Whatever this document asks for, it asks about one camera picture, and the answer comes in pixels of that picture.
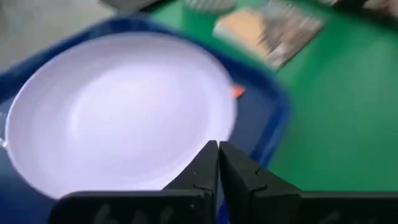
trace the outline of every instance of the white object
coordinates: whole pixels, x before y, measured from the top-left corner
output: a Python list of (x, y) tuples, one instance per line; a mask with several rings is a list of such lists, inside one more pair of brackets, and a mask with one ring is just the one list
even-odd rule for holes
[(225, 68), (182, 39), (116, 34), (53, 58), (6, 121), (13, 166), (39, 192), (160, 190), (207, 141), (227, 140), (236, 102)]

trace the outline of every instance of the green table surface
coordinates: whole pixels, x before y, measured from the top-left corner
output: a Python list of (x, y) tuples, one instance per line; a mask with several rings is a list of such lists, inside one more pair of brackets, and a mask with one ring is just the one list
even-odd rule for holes
[[(270, 170), (304, 190), (398, 190), (398, 32), (296, 2), (326, 26), (275, 73), (293, 113)], [(262, 68), (212, 36), (218, 15), (193, 12), (178, 0), (152, 17)]]

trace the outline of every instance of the grey object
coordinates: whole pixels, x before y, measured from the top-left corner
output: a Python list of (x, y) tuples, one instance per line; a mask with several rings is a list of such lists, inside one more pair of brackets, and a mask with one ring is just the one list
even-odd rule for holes
[(235, 0), (185, 0), (185, 4), (196, 11), (225, 12), (235, 6)]
[(164, 0), (100, 0), (119, 12), (135, 12), (138, 9)]
[(98, 0), (0, 0), (0, 71), (113, 14)]

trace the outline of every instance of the white plate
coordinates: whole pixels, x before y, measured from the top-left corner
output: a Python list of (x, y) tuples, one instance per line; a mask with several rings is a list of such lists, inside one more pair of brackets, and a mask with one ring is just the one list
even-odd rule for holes
[(169, 35), (109, 35), (29, 79), (7, 117), (7, 150), (52, 198), (160, 190), (207, 141), (227, 140), (235, 115), (229, 75), (208, 52)]

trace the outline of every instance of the blurred object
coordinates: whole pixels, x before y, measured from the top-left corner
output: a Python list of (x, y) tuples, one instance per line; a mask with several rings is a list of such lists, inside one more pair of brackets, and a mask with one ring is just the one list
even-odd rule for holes
[(214, 33), (237, 42), (278, 69), (322, 27), (319, 19), (303, 14), (284, 1), (266, 1), (222, 17)]
[(239, 98), (244, 93), (244, 87), (238, 84), (234, 84), (233, 93), (235, 98)]
[(113, 7), (119, 12), (136, 12), (147, 6), (165, 0), (100, 0), (102, 3)]
[(369, 16), (398, 21), (398, 0), (317, 0), (320, 3), (349, 11), (370, 12)]
[(235, 6), (235, 0), (185, 0), (185, 4), (201, 12), (225, 12)]

